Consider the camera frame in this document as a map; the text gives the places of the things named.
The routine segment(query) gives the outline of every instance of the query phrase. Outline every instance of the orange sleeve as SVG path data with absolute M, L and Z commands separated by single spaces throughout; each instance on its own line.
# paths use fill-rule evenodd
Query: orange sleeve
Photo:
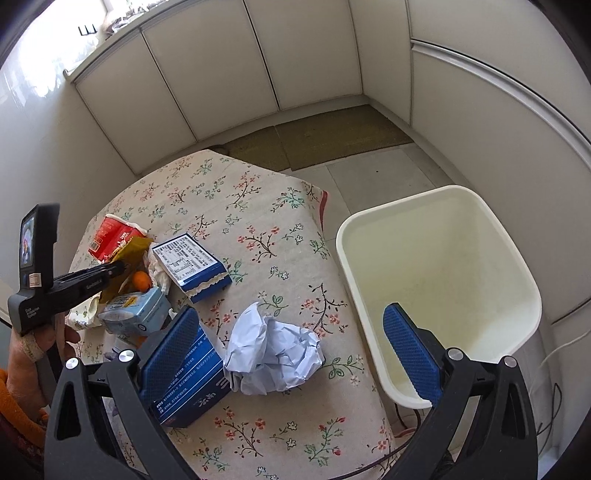
M 0 369 L 0 414 L 29 442 L 39 448 L 45 444 L 45 429 L 35 423 L 23 412 L 14 398 L 8 393 L 6 381 L 8 374 Z M 47 424 L 47 413 L 40 411 L 41 422 Z

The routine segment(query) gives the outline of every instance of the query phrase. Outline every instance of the blue gripper pad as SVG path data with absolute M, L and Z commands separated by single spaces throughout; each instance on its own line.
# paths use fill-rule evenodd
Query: blue gripper pad
M 443 395 L 439 367 L 407 318 L 400 305 L 388 305 L 384 310 L 384 333 L 418 396 L 435 407 Z
M 195 309 L 185 307 L 177 316 L 141 370 L 139 398 L 146 406 L 164 396 L 197 336 L 199 315 Z

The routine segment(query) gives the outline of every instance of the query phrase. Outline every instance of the table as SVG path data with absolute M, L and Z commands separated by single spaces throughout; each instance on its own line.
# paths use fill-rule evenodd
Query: table
M 204 150 L 138 180 L 88 224 L 71 271 L 93 265 L 87 249 L 106 213 L 147 228 L 156 242 L 188 232 L 232 276 L 232 285 L 195 305 L 222 342 L 257 300 L 262 314 L 322 339 L 326 362 L 301 387 L 230 393 L 189 428 L 169 431 L 202 478 L 327 479 L 395 447 L 353 307 L 322 236 L 327 201 L 326 192 L 304 181 Z M 175 307 L 186 301 L 171 296 Z M 102 361 L 113 342 L 101 327 L 82 338 L 77 354 L 85 363 Z M 128 463 L 142 469 L 113 401 L 107 406 Z M 380 478 L 386 467 L 355 478 Z

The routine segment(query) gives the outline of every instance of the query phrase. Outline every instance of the white cabinet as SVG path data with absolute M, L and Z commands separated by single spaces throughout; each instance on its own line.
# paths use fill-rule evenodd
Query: white cabinet
M 347 0 L 246 0 L 281 109 L 362 93 Z
M 120 43 L 76 79 L 76 87 L 123 159 L 139 173 L 196 140 L 142 36 Z
M 410 123 L 410 34 L 404 0 L 350 0 L 363 92 Z
M 557 318 L 591 290 L 591 146 L 541 98 L 462 57 L 415 45 L 413 127 L 486 200 Z
M 519 80 L 591 138 L 591 85 L 560 34 L 529 0 L 409 0 L 413 38 Z
M 242 0 L 182 7 L 147 24 L 144 37 L 197 139 L 276 112 Z

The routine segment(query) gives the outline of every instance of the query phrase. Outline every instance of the silver screw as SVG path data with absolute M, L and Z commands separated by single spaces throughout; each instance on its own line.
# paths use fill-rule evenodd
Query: silver screw
M 78 359 L 77 358 L 70 358 L 66 362 L 66 368 L 68 370 L 72 370 L 73 368 L 76 368 L 77 366 L 78 366 Z
M 449 358 L 456 361 L 464 358 L 464 354 L 459 348 L 450 348 L 447 355 L 449 356 Z
M 119 354 L 119 361 L 123 363 L 131 362 L 134 359 L 133 350 L 123 350 Z
M 517 360 L 515 360 L 512 356 L 506 356 L 505 365 L 509 368 L 515 368 L 517 366 Z

